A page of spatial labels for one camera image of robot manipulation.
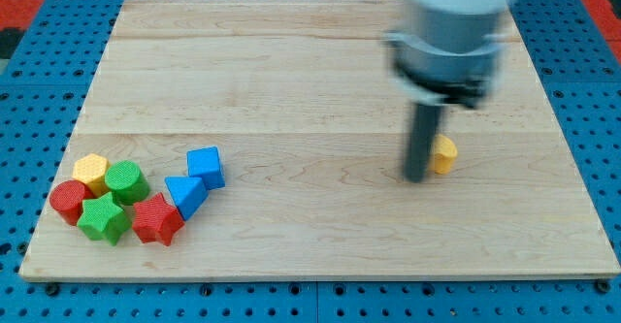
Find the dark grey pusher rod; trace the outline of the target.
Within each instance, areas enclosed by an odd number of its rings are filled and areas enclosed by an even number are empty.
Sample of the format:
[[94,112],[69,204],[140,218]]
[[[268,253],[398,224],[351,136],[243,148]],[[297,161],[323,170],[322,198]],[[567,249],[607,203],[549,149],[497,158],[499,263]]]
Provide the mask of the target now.
[[410,182],[421,182],[426,177],[433,141],[441,123],[442,107],[413,103],[412,108],[404,177]]

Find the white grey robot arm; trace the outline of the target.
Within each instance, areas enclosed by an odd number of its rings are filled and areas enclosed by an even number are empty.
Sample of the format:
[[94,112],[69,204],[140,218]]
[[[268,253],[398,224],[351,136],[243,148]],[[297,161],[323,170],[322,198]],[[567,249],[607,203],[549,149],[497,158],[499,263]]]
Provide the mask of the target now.
[[384,41],[394,80],[412,108],[403,176],[420,182],[443,108],[473,109],[488,95],[503,47],[501,19],[513,0],[401,1],[400,23]]

